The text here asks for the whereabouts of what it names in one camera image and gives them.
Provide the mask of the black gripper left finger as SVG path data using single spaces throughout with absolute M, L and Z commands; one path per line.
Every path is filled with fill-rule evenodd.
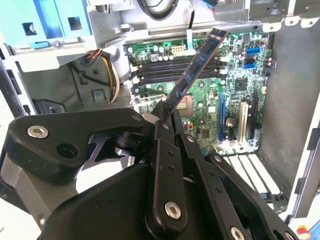
M 84 192 L 77 192 L 76 178 L 90 164 L 133 156 L 131 166 L 173 163 L 182 167 L 170 113 L 168 104 L 161 101 L 151 116 L 118 108 L 14 119 L 4 142 L 8 202 L 37 220 L 44 217 L 42 232 L 56 208 Z

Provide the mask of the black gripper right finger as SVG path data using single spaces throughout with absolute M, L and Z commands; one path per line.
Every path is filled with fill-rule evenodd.
M 204 156 L 172 113 L 183 170 L 195 180 L 202 212 L 214 240 L 296 240 L 298 237 L 218 153 Z

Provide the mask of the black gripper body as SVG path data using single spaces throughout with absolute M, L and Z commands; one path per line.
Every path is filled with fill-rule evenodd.
M 40 239 L 226 239 L 224 223 L 202 197 L 180 164 L 133 165 L 62 203 Z

